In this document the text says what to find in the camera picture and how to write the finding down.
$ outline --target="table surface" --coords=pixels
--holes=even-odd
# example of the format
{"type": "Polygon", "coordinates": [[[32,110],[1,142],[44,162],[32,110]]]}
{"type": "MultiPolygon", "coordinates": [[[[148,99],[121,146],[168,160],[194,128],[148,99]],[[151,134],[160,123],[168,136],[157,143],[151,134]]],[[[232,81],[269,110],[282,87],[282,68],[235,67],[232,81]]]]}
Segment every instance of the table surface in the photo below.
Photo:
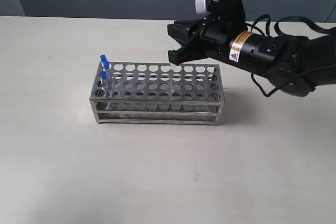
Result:
{"type": "Polygon", "coordinates": [[[264,98],[221,64],[222,126],[95,122],[99,56],[167,62],[168,23],[0,18],[0,223],[335,223],[333,86],[264,98]]]}

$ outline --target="warning label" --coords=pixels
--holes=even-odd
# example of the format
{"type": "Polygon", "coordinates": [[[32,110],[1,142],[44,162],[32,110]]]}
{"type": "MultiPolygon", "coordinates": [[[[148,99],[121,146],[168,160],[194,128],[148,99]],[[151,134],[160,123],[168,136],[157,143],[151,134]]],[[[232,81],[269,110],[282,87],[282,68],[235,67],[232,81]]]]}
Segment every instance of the warning label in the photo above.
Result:
{"type": "Polygon", "coordinates": [[[251,35],[252,33],[250,33],[249,31],[244,31],[237,36],[237,38],[232,43],[229,53],[229,60],[239,62],[239,54],[243,47],[243,44],[251,35]]]}

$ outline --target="test tube rack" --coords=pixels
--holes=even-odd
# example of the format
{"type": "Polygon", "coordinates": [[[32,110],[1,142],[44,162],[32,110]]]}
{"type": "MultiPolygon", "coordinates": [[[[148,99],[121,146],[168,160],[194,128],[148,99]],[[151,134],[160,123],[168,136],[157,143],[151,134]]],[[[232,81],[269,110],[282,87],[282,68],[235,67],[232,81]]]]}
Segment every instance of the test tube rack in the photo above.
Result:
{"type": "Polygon", "coordinates": [[[90,93],[97,123],[219,125],[224,93],[219,65],[99,63],[90,93]]]}

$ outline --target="blue cap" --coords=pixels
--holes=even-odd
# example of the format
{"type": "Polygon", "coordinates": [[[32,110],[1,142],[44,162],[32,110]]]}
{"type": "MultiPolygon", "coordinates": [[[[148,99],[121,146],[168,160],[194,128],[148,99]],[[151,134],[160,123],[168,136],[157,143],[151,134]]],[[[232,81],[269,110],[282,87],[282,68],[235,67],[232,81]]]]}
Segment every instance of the blue cap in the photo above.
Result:
{"type": "Polygon", "coordinates": [[[101,55],[101,56],[100,56],[100,60],[101,60],[101,61],[106,61],[106,60],[107,60],[106,55],[101,55]]]}
{"type": "Polygon", "coordinates": [[[101,71],[100,72],[100,78],[101,79],[106,79],[106,77],[107,77],[107,73],[105,71],[101,71]]]}
{"type": "Polygon", "coordinates": [[[109,61],[104,61],[103,62],[103,67],[105,68],[105,69],[109,69],[110,68],[110,62],[109,61]]]}

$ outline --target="robotic arm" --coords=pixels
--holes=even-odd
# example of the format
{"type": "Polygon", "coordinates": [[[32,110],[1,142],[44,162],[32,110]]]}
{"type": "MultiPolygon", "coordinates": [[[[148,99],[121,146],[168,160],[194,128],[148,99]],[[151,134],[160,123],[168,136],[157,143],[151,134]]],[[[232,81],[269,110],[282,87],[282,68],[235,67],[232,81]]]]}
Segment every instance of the robotic arm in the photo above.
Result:
{"type": "Polygon", "coordinates": [[[270,97],[281,90],[305,97],[317,86],[336,84],[336,27],[324,29],[313,21],[290,16],[275,23],[277,37],[269,34],[270,16],[260,16],[252,25],[246,23],[243,0],[196,0],[196,12],[203,19],[175,21],[167,27],[168,35],[181,48],[168,52],[169,62],[213,58],[251,73],[252,81],[270,97]],[[266,34],[256,24],[266,19],[266,34]],[[283,33],[279,22],[299,21],[325,34],[310,40],[305,36],[283,33]],[[253,29],[261,34],[252,33],[253,29]],[[266,93],[254,75],[267,78],[275,88],[266,93]]]}

